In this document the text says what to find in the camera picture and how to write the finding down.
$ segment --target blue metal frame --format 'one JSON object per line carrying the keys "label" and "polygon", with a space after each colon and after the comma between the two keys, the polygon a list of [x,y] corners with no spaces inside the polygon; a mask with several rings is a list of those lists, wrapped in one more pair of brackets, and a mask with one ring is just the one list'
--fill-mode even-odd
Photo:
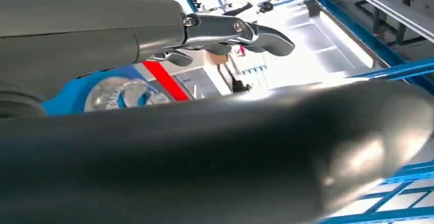
{"label": "blue metal frame", "polygon": [[[337,216],[325,219],[320,224],[353,224],[353,223],[384,223],[392,224],[395,221],[416,220],[434,218],[434,207],[415,206],[434,191],[434,186],[405,189],[414,181],[424,180],[422,175],[434,175],[434,161],[404,166],[394,176],[384,181],[383,185],[401,183],[390,192],[372,193],[362,196],[360,199],[381,198],[365,213],[347,216]],[[379,211],[381,206],[398,195],[424,193],[408,208],[402,210]]]}
{"label": "blue metal frame", "polygon": [[403,210],[380,211],[367,214],[336,216],[321,221],[320,224],[368,224],[404,220],[434,218],[434,207],[421,207]]}
{"label": "blue metal frame", "polygon": [[[395,51],[390,49],[384,43],[382,43],[377,37],[367,31],[364,27],[356,23],[345,12],[343,12],[337,5],[330,0],[316,0],[325,10],[331,13],[335,18],[341,21],[354,35],[356,35],[367,47],[374,50],[376,54],[389,66],[398,66],[407,64],[406,61],[399,56]],[[434,84],[426,77],[421,76],[424,73],[410,74],[406,77],[406,80],[411,84],[416,84],[431,94],[434,95]]]}
{"label": "blue metal frame", "polygon": [[383,78],[389,80],[408,79],[434,72],[434,58],[401,64],[379,71],[364,73],[354,77]]}

